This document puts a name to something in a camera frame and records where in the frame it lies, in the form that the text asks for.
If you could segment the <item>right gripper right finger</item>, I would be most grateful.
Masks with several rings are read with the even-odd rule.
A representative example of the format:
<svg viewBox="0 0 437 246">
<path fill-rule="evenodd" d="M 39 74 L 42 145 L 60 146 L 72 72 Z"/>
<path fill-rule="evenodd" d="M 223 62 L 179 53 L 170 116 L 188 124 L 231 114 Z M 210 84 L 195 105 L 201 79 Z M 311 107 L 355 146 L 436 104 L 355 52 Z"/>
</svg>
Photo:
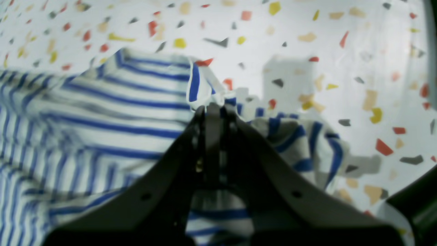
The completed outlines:
<svg viewBox="0 0 437 246">
<path fill-rule="evenodd" d="M 250 246 L 403 246 L 389 223 L 327 195 L 290 168 L 234 110 L 222 110 L 223 183 L 252 220 Z"/>
</svg>

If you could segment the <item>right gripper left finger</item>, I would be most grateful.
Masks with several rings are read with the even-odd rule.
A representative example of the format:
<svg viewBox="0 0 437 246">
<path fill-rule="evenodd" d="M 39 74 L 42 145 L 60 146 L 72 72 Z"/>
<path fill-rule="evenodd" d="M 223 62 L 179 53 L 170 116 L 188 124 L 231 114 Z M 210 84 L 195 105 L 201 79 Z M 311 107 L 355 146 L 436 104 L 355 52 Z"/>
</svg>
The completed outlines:
<svg viewBox="0 0 437 246">
<path fill-rule="evenodd" d="M 192 197 L 218 189 L 221 111 L 201 106 L 161 160 L 115 199 L 49 234 L 45 246 L 194 246 Z"/>
</svg>

